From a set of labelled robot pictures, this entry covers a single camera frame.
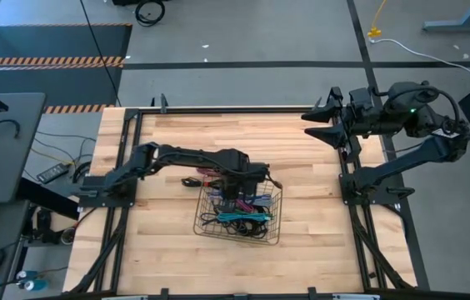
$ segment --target white cable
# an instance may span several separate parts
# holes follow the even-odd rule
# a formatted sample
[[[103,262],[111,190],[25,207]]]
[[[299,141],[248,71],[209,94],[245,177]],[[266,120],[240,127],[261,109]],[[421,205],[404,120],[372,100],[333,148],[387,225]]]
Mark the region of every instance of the white cable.
[[[397,44],[398,46],[400,46],[400,47],[404,48],[405,50],[407,50],[409,53],[412,53],[412,54],[414,54],[414,55],[421,56],[421,57],[423,57],[423,58],[431,58],[432,60],[436,60],[436,61],[441,62],[441,63],[446,63],[448,66],[454,66],[454,67],[457,67],[457,68],[461,68],[461,69],[463,69],[463,70],[465,70],[465,71],[467,71],[467,72],[470,73],[470,69],[467,68],[467,67],[464,67],[464,66],[462,66],[462,65],[458,65],[458,64],[452,63],[452,62],[447,62],[447,61],[445,61],[445,60],[442,60],[441,58],[433,57],[433,56],[431,56],[431,55],[427,55],[427,54],[424,54],[424,53],[420,53],[420,52],[413,51],[413,50],[409,49],[408,47],[403,46],[403,44],[401,44],[401,43],[400,43],[399,41],[397,41],[397,40],[393,40],[393,39],[391,39],[391,38],[382,38],[382,39],[378,39],[378,40],[372,40],[372,39],[370,39],[370,43],[371,43],[371,44],[377,44],[377,43],[381,43],[381,42],[392,42],[392,43],[395,43],[395,44]]]

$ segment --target hazard tape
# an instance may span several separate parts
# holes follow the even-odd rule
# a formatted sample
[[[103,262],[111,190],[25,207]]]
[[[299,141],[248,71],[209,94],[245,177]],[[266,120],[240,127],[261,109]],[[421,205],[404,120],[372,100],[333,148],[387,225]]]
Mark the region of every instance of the hazard tape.
[[[106,66],[124,68],[124,65],[122,63],[106,63]],[[103,68],[103,63],[91,63],[91,64],[83,64],[83,65],[0,67],[0,71],[60,70],[60,69],[77,69],[77,68]]]
[[[114,108],[113,104],[48,106],[44,113],[100,113],[104,108]]]
[[[71,27],[71,26],[88,26],[87,23],[70,23],[70,24],[0,24],[0,27]],[[91,23],[91,26],[132,26],[131,23]]]
[[[122,57],[103,57],[109,64],[123,63]],[[0,57],[0,66],[53,66],[53,65],[96,65],[103,64],[102,59],[96,57]]]

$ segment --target yellow object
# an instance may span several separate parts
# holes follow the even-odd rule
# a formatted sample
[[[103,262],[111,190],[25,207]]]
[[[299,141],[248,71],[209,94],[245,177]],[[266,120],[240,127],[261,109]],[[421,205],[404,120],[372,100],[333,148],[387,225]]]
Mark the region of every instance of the yellow object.
[[[368,33],[368,36],[370,38],[375,38],[379,37],[382,35],[382,31],[378,29],[378,26],[376,26],[376,23],[378,22],[379,15],[383,10],[383,7],[387,3],[387,0],[383,0],[382,5],[379,6],[379,9],[376,12],[376,16],[374,16],[374,20],[372,21],[372,26],[370,27],[370,32]]]
[[[35,149],[33,149],[33,148],[32,148],[31,150],[32,150],[33,152],[35,152],[36,154],[38,154],[38,155],[42,155],[42,156],[44,156],[44,157],[46,157],[46,158],[51,158],[51,159],[56,160],[56,161],[61,162],[61,163],[74,164],[74,162],[69,162],[69,161],[66,161],[66,160],[62,160],[61,158],[57,158],[57,157],[54,157],[54,156],[52,156],[52,155],[50,155],[50,154],[46,154],[46,153],[39,152],[39,151],[37,151],[37,150],[35,150]]]

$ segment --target wire basket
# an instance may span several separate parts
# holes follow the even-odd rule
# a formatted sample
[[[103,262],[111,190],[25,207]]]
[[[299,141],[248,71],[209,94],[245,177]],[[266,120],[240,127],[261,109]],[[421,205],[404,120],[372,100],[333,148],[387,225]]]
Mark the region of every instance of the wire basket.
[[[275,245],[279,242],[283,193],[265,180],[254,195],[226,199],[215,187],[219,177],[206,176],[194,218],[194,233],[238,242]]]

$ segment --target black metal frame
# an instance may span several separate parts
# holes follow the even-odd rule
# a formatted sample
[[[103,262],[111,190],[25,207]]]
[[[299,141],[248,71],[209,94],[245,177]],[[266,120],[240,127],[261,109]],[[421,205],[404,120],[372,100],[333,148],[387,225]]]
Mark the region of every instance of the black metal frame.
[[[139,143],[141,127],[143,124],[143,118],[146,115],[152,114],[195,114],[195,113],[305,113],[308,110],[312,109],[312,106],[284,106],[284,107],[165,107],[165,109],[160,110],[159,107],[149,107],[149,108],[127,108],[125,112],[125,118],[122,125],[122,136],[120,139],[120,144],[118,148],[117,163],[116,167],[122,165],[124,159],[124,151],[128,141],[128,130],[130,122],[132,119],[136,118],[135,131],[133,133],[132,145],[136,146]],[[383,140],[383,146],[390,146],[393,148],[392,141]],[[343,157],[339,153],[339,159],[341,163],[342,173],[348,173],[348,165],[343,161]],[[359,159],[355,160],[353,163],[355,168],[360,168],[361,163]],[[411,249],[411,244],[418,246],[418,239],[414,231],[413,223],[411,222],[412,216],[408,210],[408,201],[406,198],[401,200],[401,208],[399,212],[401,213],[402,220],[404,221],[404,227],[407,227],[406,240],[407,244]],[[432,292],[429,291],[428,287],[422,287],[419,285],[419,289],[411,289],[408,284],[406,284],[398,275],[397,272],[393,270],[393,267],[379,251],[378,240],[375,233],[375,228],[373,225],[373,217],[370,209],[370,205],[361,205],[363,216],[366,223],[366,229],[362,225],[361,220],[358,216],[358,205],[357,204],[348,204],[348,210],[350,213],[350,220],[352,222],[353,238],[357,252],[357,260],[359,264],[360,277],[363,285],[364,293],[358,294],[359,297],[367,295],[378,295],[383,299],[401,299],[401,300],[416,300],[416,299],[470,299],[470,294],[455,293],[455,292]],[[105,228],[102,236],[102,249],[104,249],[111,237],[111,231],[113,228],[113,219],[114,219],[114,207],[109,207],[107,209],[107,219]],[[111,285],[109,290],[103,290],[103,276],[105,267],[102,266],[97,274],[96,282],[92,292],[85,292],[81,294],[74,293],[65,293],[61,296],[51,297],[51,299],[101,299],[104,297],[117,296],[118,291],[118,280],[120,278],[120,268],[122,265],[123,259],[123,243],[125,238],[126,222],[128,220],[129,208],[124,207],[122,209],[121,219],[124,220],[124,234],[120,236],[117,241],[116,251],[115,251],[115,263],[112,268],[112,277]],[[367,258],[364,252],[364,247],[370,251],[374,259],[375,274],[377,277],[378,287],[371,287],[370,278],[371,274],[368,272]],[[426,278],[425,269],[422,261],[415,261],[412,257],[412,265],[415,269],[415,275]],[[397,287],[397,289],[388,289],[387,283],[385,280],[385,275],[391,280],[392,284]],[[168,289],[163,288],[160,291],[159,295],[147,295],[148,299],[155,300],[168,300],[170,299],[229,299],[229,300],[245,300],[245,299],[339,299],[345,294],[340,293],[317,293],[315,287],[308,287],[307,293],[299,294],[231,294],[231,295],[169,295]]]

